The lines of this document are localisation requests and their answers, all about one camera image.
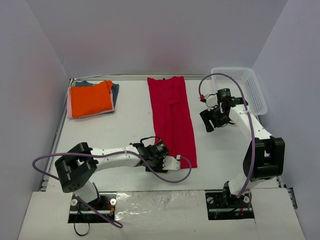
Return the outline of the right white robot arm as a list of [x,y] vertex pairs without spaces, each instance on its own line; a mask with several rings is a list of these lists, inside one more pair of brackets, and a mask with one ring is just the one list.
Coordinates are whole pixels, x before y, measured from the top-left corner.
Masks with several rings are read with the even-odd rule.
[[227,181],[222,189],[222,203],[232,207],[240,198],[249,194],[256,185],[282,175],[285,159],[285,142],[274,137],[250,112],[243,97],[234,97],[228,88],[214,94],[217,103],[200,112],[208,133],[228,124],[237,126],[249,141],[242,171]]

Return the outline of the red t-shirt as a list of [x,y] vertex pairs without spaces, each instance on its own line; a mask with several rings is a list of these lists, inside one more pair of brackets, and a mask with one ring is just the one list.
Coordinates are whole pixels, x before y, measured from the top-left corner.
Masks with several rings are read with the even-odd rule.
[[195,135],[184,77],[149,77],[147,84],[155,135],[163,140],[170,156],[181,155],[196,168]]

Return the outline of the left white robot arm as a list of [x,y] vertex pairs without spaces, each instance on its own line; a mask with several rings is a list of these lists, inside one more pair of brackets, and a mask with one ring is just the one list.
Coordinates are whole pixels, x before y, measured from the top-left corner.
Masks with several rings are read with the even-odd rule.
[[169,156],[169,150],[162,140],[145,146],[144,139],[127,147],[99,149],[81,142],[55,161],[55,168],[64,193],[75,193],[89,209],[97,208],[101,197],[91,176],[95,172],[119,167],[150,167],[150,171],[166,173],[178,170],[180,164]]

